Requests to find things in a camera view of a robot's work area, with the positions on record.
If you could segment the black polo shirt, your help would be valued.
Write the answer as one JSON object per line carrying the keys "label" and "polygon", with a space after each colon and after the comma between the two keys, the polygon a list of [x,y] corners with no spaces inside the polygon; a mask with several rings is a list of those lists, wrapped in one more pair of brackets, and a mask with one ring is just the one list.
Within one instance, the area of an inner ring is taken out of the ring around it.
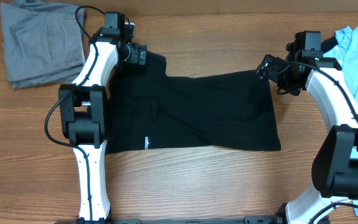
{"label": "black polo shirt", "polygon": [[109,153],[222,146],[279,151],[267,80],[253,70],[201,78],[169,77],[165,57],[124,64],[109,83]]}

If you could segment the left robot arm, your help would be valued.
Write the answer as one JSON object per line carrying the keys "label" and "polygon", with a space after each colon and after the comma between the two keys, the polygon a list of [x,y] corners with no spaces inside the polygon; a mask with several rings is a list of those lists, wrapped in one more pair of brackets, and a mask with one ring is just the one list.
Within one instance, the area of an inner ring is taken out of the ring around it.
{"label": "left robot arm", "polygon": [[63,135],[78,164],[81,205],[77,223],[110,223],[105,151],[111,123],[106,86],[122,63],[144,65],[147,47],[132,42],[135,25],[123,13],[105,12],[104,26],[89,40],[79,75],[58,90]]}

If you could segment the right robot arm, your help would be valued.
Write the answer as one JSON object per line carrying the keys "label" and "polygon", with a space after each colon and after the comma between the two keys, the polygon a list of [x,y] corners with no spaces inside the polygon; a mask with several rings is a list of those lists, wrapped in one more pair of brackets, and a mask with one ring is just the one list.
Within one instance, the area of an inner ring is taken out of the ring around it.
{"label": "right robot arm", "polygon": [[311,185],[275,215],[248,216],[244,221],[329,223],[329,213],[338,207],[357,208],[353,201],[358,200],[358,105],[339,62],[324,57],[319,31],[296,33],[286,49],[286,59],[265,55],[257,74],[276,83],[279,95],[307,91],[318,105],[328,135],[313,161]]}

